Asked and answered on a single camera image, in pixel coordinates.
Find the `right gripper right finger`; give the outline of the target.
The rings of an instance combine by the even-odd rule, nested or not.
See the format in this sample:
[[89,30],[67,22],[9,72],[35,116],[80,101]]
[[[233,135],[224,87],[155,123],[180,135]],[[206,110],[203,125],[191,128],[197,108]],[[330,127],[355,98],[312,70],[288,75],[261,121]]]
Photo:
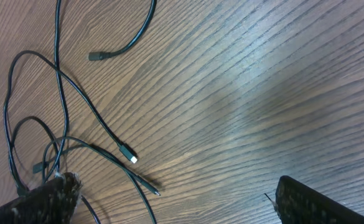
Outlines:
[[364,216],[283,175],[271,201],[282,224],[364,224]]

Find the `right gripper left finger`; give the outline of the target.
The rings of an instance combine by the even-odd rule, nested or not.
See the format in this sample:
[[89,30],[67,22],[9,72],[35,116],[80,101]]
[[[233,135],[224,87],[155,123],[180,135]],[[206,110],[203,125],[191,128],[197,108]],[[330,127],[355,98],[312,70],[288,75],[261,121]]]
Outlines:
[[79,176],[66,172],[0,207],[0,224],[70,223],[80,201]]

